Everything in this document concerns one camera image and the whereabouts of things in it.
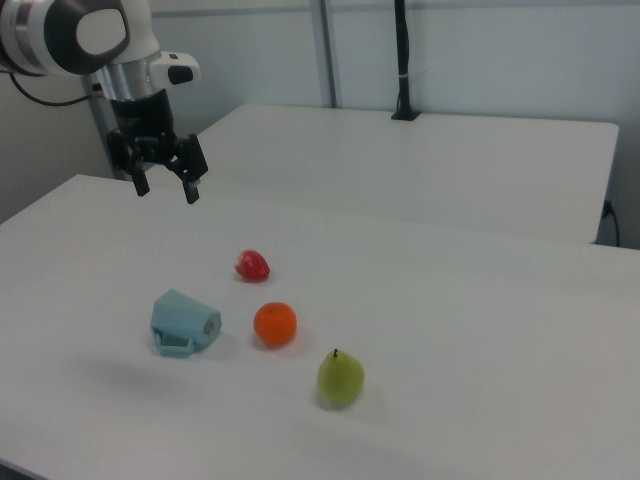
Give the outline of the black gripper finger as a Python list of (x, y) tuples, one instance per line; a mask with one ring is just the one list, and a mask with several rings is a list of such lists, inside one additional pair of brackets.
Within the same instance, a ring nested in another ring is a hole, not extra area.
[(166, 168), (181, 180), (187, 203), (194, 204), (199, 199), (200, 179), (208, 172), (208, 165), (196, 135), (190, 134), (173, 142), (172, 156), (167, 161)]
[(119, 130), (109, 132), (106, 142), (113, 166), (131, 178), (139, 197), (145, 196), (150, 187), (144, 173), (144, 161), (140, 150), (130, 147)]

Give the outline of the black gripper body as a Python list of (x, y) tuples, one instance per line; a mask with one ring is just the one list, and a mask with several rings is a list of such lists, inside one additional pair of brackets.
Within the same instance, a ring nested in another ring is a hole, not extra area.
[(108, 134), (111, 153), (125, 146), (133, 147), (138, 138), (155, 139), (160, 151), (173, 153), (177, 136), (173, 115), (165, 89), (137, 100), (111, 100), (117, 128)]

